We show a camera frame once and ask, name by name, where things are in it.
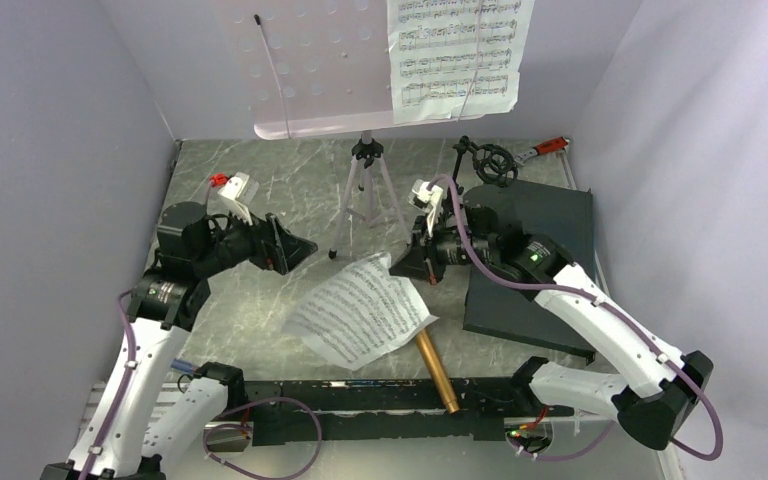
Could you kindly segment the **lilac perforated music stand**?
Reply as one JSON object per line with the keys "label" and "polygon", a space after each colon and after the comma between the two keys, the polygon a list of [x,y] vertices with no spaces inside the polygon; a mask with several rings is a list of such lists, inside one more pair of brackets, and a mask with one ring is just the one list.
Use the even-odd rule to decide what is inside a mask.
{"label": "lilac perforated music stand", "polygon": [[390,1],[218,1],[264,140],[354,133],[348,183],[370,190],[387,166],[375,133],[397,125],[388,55]]}

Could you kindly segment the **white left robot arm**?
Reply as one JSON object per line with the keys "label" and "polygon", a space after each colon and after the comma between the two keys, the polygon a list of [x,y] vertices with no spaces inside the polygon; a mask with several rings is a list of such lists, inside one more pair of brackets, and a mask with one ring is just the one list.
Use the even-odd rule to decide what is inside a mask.
{"label": "white left robot arm", "polygon": [[154,260],[123,293],[123,340],[100,402],[68,459],[44,467],[44,479],[164,479],[205,425],[239,417],[248,404],[244,373],[207,362],[157,421],[151,419],[167,372],[208,300],[211,277],[248,262],[286,275],[317,252],[273,214],[225,225],[203,203],[166,208]]}

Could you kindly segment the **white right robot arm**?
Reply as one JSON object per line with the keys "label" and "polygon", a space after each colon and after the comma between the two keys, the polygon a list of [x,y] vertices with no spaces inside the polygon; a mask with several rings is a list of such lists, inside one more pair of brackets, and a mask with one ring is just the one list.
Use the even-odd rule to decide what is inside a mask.
{"label": "white right robot arm", "polygon": [[559,243],[489,206],[469,204],[450,177],[416,181],[410,201],[423,213],[391,275],[435,284],[447,267],[472,265],[571,327],[615,370],[572,369],[533,356],[511,377],[517,411],[534,415],[548,407],[571,407],[615,422],[652,450],[675,445],[689,452],[675,436],[693,409],[702,406],[712,422],[714,448],[695,455],[719,457],[722,424],[704,393],[713,372],[708,356],[684,353],[653,334],[601,290]]}

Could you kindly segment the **sheet music page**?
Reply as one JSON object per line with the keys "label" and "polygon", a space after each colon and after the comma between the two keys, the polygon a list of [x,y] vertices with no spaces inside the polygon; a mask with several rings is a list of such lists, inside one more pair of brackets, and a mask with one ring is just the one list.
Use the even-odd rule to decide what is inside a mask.
{"label": "sheet music page", "polygon": [[510,112],[534,2],[390,1],[388,55],[397,125]]}
{"label": "sheet music page", "polygon": [[351,371],[405,346],[435,322],[411,280],[389,273],[388,252],[355,261],[307,292],[282,332]]}

